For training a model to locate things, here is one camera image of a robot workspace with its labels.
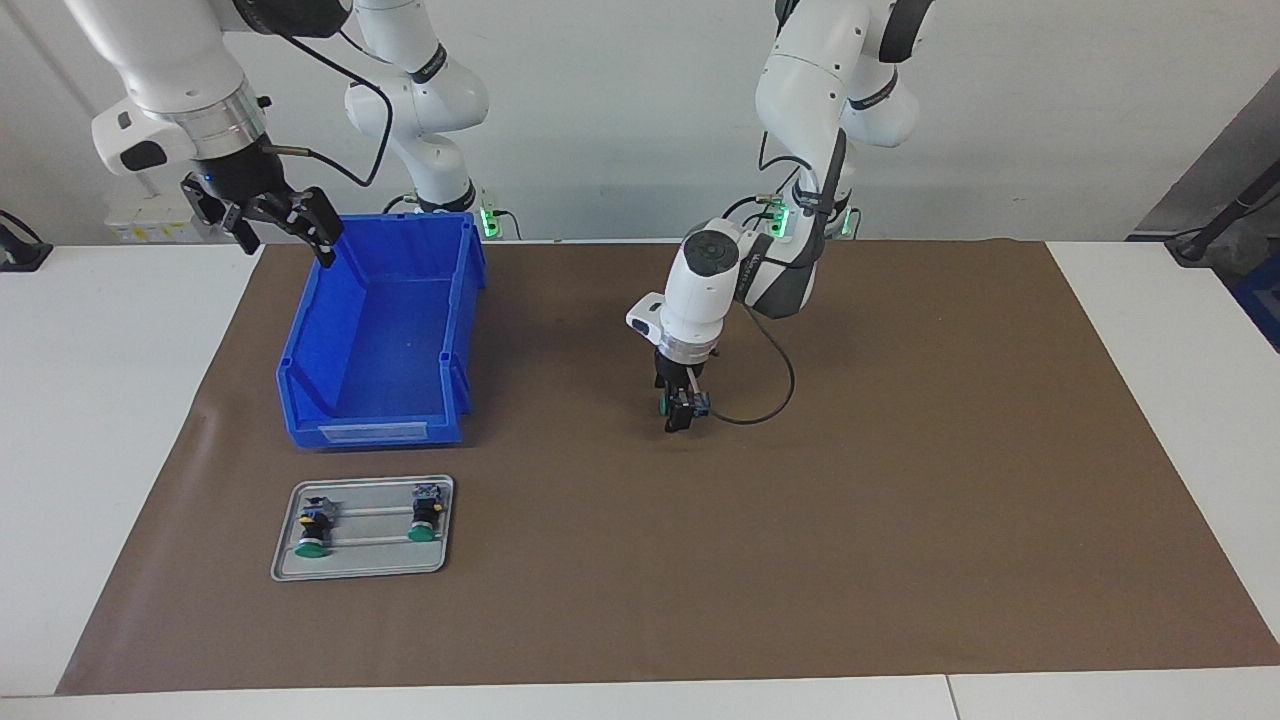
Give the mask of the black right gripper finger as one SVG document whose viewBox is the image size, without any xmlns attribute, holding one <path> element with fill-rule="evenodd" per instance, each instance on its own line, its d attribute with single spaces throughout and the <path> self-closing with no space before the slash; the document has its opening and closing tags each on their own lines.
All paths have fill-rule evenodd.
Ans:
<svg viewBox="0 0 1280 720">
<path fill-rule="evenodd" d="M 197 222 L 234 240 L 244 254 L 253 255 L 261 246 L 257 233 L 244 219 L 244 209 L 238 202 L 214 196 L 201 184 L 198 176 L 182 179 L 182 193 Z"/>
<path fill-rule="evenodd" d="M 250 201 L 250 215 L 305 242 L 320 266 L 332 266 L 343 222 L 329 197 L 319 187 L 303 191 L 260 193 Z"/>
</svg>

